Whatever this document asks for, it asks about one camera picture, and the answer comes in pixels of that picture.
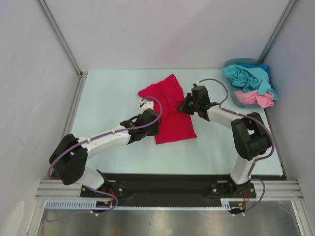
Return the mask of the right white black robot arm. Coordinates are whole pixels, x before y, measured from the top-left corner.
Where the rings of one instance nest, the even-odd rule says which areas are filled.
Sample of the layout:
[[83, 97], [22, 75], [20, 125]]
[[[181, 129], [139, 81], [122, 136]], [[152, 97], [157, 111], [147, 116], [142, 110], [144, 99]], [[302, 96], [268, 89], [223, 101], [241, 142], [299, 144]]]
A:
[[256, 161], [273, 143], [261, 116], [257, 112], [241, 115], [224, 109], [220, 103], [211, 102], [205, 86], [191, 89], [177, 110], [188, 115], [197, 113], [206, 121], [231, 129], [238, 157], [222, 195], [239, 197], [250, 184]]

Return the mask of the red t shirt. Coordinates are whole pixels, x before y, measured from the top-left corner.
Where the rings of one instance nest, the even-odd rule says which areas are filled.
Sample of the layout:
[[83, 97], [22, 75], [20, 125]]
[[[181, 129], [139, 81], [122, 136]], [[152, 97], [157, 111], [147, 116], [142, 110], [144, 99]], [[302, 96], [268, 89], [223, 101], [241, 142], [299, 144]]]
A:
[[184, 92], [174, 74], [140, 90], [138, 95], [152, 96], [161, 103], [154, 101], [154, 110], [162, 112], [159, 134], [155, 135], [157, 145], [197, 137], [190, 115], [177, 110], [184, 101]]

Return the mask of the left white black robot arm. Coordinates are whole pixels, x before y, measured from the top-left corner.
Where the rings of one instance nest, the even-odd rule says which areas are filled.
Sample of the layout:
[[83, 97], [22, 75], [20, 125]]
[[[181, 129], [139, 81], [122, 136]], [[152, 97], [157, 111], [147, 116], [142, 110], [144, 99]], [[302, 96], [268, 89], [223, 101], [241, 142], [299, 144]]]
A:
[[148, 108], [103, 134], [85, 138], [76, 138], [73, 134], [64, 136], [49, 158], [51, 167], [48, 173], [55, 171], [64, 185], [78, 183], [97, 196], [106, 195], [111, 188], [110, 182], [100, 170], [87, 167], [87, 161], [109, 148], [130, 145], [157, 135], [160, 116]]

